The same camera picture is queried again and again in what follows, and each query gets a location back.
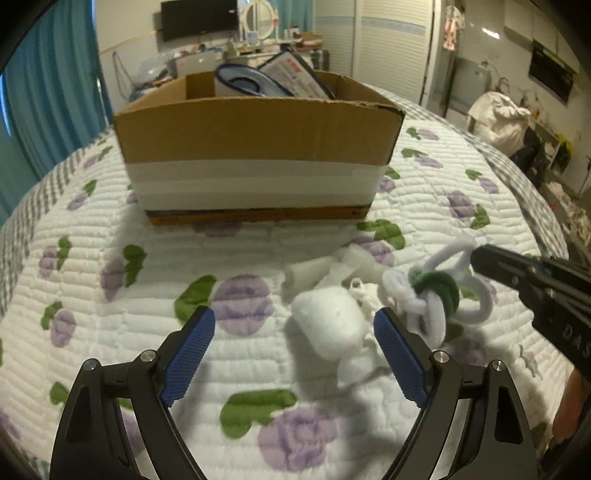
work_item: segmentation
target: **cardboard box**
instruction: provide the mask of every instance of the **cardboard box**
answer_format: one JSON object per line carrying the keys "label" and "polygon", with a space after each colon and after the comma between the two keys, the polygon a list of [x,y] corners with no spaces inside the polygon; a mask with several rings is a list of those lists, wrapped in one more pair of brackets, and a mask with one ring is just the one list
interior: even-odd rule
{"label": "cardboard box", "polygon": [[404,111],[318,75],[337,100],[215,98],[204,72],[120,111],[115,131],[151,223],[363,218]]}

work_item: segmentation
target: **teal curtain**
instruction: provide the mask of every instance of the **teal curtain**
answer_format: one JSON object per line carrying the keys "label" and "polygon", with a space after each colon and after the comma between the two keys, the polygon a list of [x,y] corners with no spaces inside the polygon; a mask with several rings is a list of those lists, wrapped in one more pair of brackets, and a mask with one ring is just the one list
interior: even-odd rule
{"label": "teal curtain", "polygon": [[36,178],[110,122],[110,104],[105,112],[97,86],[101,77],[92,0],[58,0],[4,71],[12,135]]}
{"label": "teal curtain", "polygon": [[300,27],[300,31],[312,30],[313,0],[269,0],[279,12],[281,33],[291,24]]}
{"label": "teal curtain", "polygon": [[0,226],[10,217],[21,198],[41,177],[37,176],[14,137],[0,119]]}

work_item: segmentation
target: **cotton ball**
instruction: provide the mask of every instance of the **cotton ball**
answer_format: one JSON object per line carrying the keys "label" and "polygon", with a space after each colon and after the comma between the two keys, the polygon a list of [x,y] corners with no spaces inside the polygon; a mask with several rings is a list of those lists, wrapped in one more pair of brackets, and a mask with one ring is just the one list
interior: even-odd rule
{"label": "cotton ball", "polygon": [[342,358],[336,369],[337,386],[347,388],[350,385],[367,380],[376,369],[376,355],[371,347],[364,346],[356,355]]}
{"label": "cotton ball", "polygon": [[314,351],[329,361],[360,350],[371,328],[355,299],[338,286],[300,293],[291,313]]}

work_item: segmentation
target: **hanging clothes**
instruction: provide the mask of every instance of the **hanging clothes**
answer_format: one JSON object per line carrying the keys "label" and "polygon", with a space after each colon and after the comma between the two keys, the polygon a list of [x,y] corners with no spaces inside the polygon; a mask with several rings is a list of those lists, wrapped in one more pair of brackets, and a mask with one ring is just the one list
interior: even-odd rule
{"label": "hanging clothes", "polygon": [[465,28],[466,20],[464,14],[453,5],[447,7],[446,17],[443,48],[454,51],[457,45],[458,31]]}

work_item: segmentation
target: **white cloth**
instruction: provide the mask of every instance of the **white cloth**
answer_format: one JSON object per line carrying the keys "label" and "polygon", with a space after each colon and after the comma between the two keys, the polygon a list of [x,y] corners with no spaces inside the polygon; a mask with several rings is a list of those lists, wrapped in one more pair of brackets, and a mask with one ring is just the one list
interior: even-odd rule
{"label": "white cloth", "polygon": [[482,95],[468,111],[476,120],[473,134],[508,157],[523,147],[525,130],[531,113],[498,92]]}

